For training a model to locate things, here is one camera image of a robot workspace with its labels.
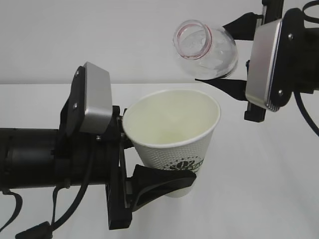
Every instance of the black cylinder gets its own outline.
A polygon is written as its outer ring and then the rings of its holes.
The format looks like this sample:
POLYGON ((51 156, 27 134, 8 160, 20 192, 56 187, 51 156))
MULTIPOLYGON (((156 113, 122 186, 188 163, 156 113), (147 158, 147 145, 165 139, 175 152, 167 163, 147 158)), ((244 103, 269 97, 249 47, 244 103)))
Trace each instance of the black cylinder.
MULTIPOLYGON (((56 129, 0 129, 0 190, 55 186, 63 181, 80 185, 87 165, 83 135, 71 143, 68 157, 54 155, 56 129)), ((97 148, 90 184, 107 181, 107 147, 97 148)))
POLYGON ((0 129, 0 187, 53 185, 55 129, 0 129))

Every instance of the black cable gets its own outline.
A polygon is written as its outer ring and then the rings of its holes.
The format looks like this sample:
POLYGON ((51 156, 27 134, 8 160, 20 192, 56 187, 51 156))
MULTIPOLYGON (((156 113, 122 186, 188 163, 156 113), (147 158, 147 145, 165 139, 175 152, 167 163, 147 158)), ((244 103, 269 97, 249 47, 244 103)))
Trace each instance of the black cable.
POLYGON ((61 216, 61 218, 59 220, 57 220, 56 222, 54 222, 51 225, 53 231, 55 231, 60 226, 62 226, 73 215, 73 213, 78 208, 78 206, 80 205, 80 203, 81 203, 81 201, 82 201, 82 199, 84 197, 84 194, 85 194, 85 192, 86 192, 86 190, 88 188, 89 182, 90 182, 90 176, 91 176, 93 163, 94 163, 94 159, 95 159, 95 147, 94 147, 94 145, 95 145, 95 139, 92 139, 91 147, 89 149, 89 158, 88 158, 87 170, 86 170, 83 182, 81 184, 80 190, 79 190, 78 194, 76 195, 73 203, 69 207, 69 209, 63 214, 63 216, 61 216))
POLYGON ((294 95, 295 95, 295 99, 297 102, 297 106, 298 106, 302 116, 304 117, 306 122, 309 124, 310 128, 316 133, 316 135, 319 136, 319 128, 316 126, 315 122, 311 119, 310 115, 308 114, 308 112, 305 108, 305 105, 303 103, 303 100, 301 99, 300 92, 294 91, 294 95))
POLYGON ((2 228, 0 228, 0 233, 17 218, 17 216, 19 215, 19 213, 22 209, 22 204, 23 204, 22 197, 18 193, 11 192, 10 190, 3 190, 2 193, 4 195, 14 196, 15 209, 14 209, 14 212, 13 212, 11 218, 7 221, 7 223, 2 228))
POLYGON ((308 22, 313 22, 313 23, 318 23, 319 24, 319 18, 317 17, 312 17, 312 16, 308 16, 305 13, 305 10, 308 9, 309 7, 312 6, 316 6, 319 5, 319 0, 315 0, 315 1, 310 1, 309 3, 305 4, 303 7, 303 12, 304 12, 304 19, 308 22))
POLYGON ((52 213, 51 225, 53 225, 54 222, 55 222, 56 200, 57 200, 57 197, 58 197, 58 192, 59 192, 62 188, 65 188, 65 187, 64 187, 64 186, 57 186, 57 187, 54 188, 53 193, 52 193, 53 213, 52 213))

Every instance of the dotted pattern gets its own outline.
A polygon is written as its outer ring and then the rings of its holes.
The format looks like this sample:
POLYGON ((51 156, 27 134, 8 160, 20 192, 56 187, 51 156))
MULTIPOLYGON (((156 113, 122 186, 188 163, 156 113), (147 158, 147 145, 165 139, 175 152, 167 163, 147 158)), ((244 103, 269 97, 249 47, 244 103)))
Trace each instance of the dotted pattern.
POLYGON ((164 169, 164 170, 185 170, 185 167, 179 167, 181 162, 191 162, 193 165, 201 165, 209 146, 213 132, 204 138, 175 148, 149 148, 133 142, 143 164, 146 167, 164 169))

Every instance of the cup rim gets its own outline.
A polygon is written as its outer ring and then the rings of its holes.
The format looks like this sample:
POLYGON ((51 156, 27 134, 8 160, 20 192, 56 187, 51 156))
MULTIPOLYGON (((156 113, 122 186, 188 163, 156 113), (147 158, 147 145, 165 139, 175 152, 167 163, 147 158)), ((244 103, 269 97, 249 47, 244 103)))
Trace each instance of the cup rim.
POLYGON ((200 140, 201 138, 204 138, 205 136, 207 136, 209 133, 211 133, 217 126, 217 124, 219 123, 219 120, 220 120, 220 117, 221 117, 221 108, 220 108, 220 105, 218 103, 218 101, 213 98, 212 96, 200 91, 200 90, 195 90, 195 89, 166 89, 166 90, 161 90, 161 91, 156 91, 156 92, 153 92, 153 93, 150 93, 146 96, 143 96, 142 98, 140 98, 137 102, 133 103, 130 107, 128 107, 128 109, 126 110, 125 114, 123 115, 123 121, 122 121, 122 125, 123 125, 123 130, 125 132, 125 134, 127 135, 127 137, 132 141, 132 142, 135 142, 136 144, 138 145, 141 145, 141 146, 144 146, 144 147, 148 147, 148 148, 175 148, 175 147, 179 147, 179 146, 184 146, 184 145, 187 145, 187 144, 190 144, 190 143, 194 143, 198 140, 200 140), (197 135, 196 137, 193 137, 193 138, 190 138, 190 139, 187 139, 187 140, 183 140, 183 141, 179 141, 179 142, 175 142, 175 143, 166 143, 166 144, 153 144, 153 143, 143 143, 143 142, 140 142, 138 140, 135 140, 131 137, 131 135, 128 133, 128 131, 126 130, 126 124, 125 124, 125 121, 126 121, 126 117, 125 115, 128 115, 129 111, 132 110, 132 108, 134 108, 135 105, 137 105, 139 102, 149 98, 149 97, 152 97, 154 95, 158 95, 158 94, 162 94, 162 93, 165 93, 165 92, 170 92, 170 91, 192 91, 192 92, 197 92, 197 93, 200 93, 202 95, 205 95, 207 97, 209 97, 217 106, 217 111, 218 111, 218 116, 217 116, 217 119, 215 121, 215 123, 208 129, 206 130, 205 132, 197 135))

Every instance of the silver metal plate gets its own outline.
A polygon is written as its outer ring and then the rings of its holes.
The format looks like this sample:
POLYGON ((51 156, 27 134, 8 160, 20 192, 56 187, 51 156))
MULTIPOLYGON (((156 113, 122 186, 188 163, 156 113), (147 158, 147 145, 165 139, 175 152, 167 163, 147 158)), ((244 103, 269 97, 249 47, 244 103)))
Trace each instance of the silver metal plate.
POLYGON ((255 33, 250 57, 246 98, 264 109, 277 111, 270 101, 282 20, 260 26, 255 33))
POLYGON ((110 74, 86 62, 84 120, 80 131, 102 134, 113 113, 110 74))

